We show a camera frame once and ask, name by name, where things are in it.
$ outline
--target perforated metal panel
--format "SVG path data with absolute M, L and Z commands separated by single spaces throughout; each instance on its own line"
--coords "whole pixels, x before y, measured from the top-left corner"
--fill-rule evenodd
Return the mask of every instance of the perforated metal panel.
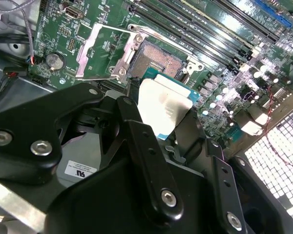
M 293 165 L 293 112 L 269 131 L 268 138 L 280 157 Z M 245 155 L 258 177 L 281 204 L 286 209 L 293 207 L 293 167 L 273 152 L 267 138 L 261 138 Z

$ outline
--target green circuit board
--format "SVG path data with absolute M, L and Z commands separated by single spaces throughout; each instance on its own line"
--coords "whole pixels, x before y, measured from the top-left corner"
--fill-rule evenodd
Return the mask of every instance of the green circuit board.
M 110 28 L 102 28 L 94 46 L 89 48 L 84 79 L 109 77 L 129 38 L 129 33 L 117 29 L 128 30 L 130 24 L 147 26 L 193 52 L 204 65 L 186 82 L 177 76 L 172 78 L 198 92 L 211 75 L 219 78 L 206 88 L 207 93 L 201 93 L 195 106 L 211 137 L 230 138 L 236 130 L 227 125 L 222 114 L 226 104 L 234 107 L 235 113 L 250 106 L 237 92 L 244 85 L 253 87 L 261 97 L 267 94 L 254 85 L 252 74 L 241 66 L 254 67 L 262 61 L 271 74 L 281 78 L 288 75 L 293 63 L 293 0 L 281 2 L 276 5 L 270 0 L 42 0 L 35 55 L 45 61 L 48 54 L 58 53 L 64 59 L 64 68 L 54 71 L 41 62 L 30 66 L 30 74 L 56 89 L 82 82 L 76 79 L 80 48 L 89 39 L 95 23 L 102 23 Z M 63 5 L 79 10 L 81 16 L 75 19 L 67 15 Z M 155 37 L 146 41 L 171 54 L 183 66 L 187 63 L 187 55 L 171 44 Z M 271 83 L 265 74 L 262 77 Z M 126 82 L 117 80 L 107 83 L 119 89 L 126 87 Z M 209 110 L 208 116 L 201 115 L 200 109 L 208 108 L 207 102 L 220 85 L 227 86 L 230 92 L 217 102 L 216 108 Z

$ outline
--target red wire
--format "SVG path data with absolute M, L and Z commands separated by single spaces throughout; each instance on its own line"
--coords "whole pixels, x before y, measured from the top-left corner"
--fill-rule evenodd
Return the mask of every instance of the red wire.
M 30 57 L 31 64 L 34 65 L 34 57 Z
M 272 114 L 272 104 L 273 104 L 273 94 L 272 94 L 272 92 L 271 92 L 271 89 L 269 88 L 268 89 L 268 91 L 269 91 L 269 93 L 270 93 L 270 97 L 269 97 L 269 100 L 270 100 L 270 102 L 269 102 L 269 111 L 268 111 L 268 120 L 267 120 L 267 123 L 266 123 L 266 126 L 265 126 L 265 137 L 266 137 L 266 139 L 267 139 L 267 141 L 268 141 L 268 144 L 269 144 L 269 146 L 270 146 L 270 148 L 272 149 L 272 151 L 284 162 L 284 164 L 286 164 L 287 166 L 291 166 L 291 167 L 293 167 L 293 164 L 291 164 L 291 163 L 289 163 L 289 162 L 287 162 L 286 160 L 284 160 L 281 156 L 280 156 L 280 154 L 278 153 L 278 151 L 273 147 L 273 145 L 271 144 L 271 142 L 270 142 L 270 140 L 269 140 L 269 138 L 268 138 L 268 124 L 269 124 L 269 118 L 270 118 L 270 116 L 271 116 L 271 114 Z

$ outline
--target screw hole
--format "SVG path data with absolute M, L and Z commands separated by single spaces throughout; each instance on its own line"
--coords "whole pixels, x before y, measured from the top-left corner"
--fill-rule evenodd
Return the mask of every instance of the screw hole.
M 152 149 L 152 148 L 149 148 L 148 152 L 149 152 L 150 154 L 152 154 L 152 155 L 156 155 L 156 152 L 155 152 L 155 150 L 154 150 L 154 149 Z
M 224 173 L 228 174 L 228 171 L 225 168 L 221 168 L 221 170 L 223 170 Z
M 149 134 L 147 132 L 142 133 L 145 137 L 149 137 Z
M 225 183 L 225 185 L 226 185 L 228 188 L 231 187 L 231 184 L 230 184 L 229 182 L 227 182 L 227 181 L 224 180 L 224 183 Z

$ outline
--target white sticker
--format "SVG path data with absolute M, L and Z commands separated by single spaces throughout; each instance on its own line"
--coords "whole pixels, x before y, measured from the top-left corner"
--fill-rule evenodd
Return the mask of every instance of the white sticker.
M 65 169 L 65 174 L 74 176 L 80 179 L 84 179 L 87 176 L 95 173 L 96 171 L 97 171 L 96 168 L 89 167 L 81 163 L 77 163 L 77 162 L 69 160 L 67 167 Z

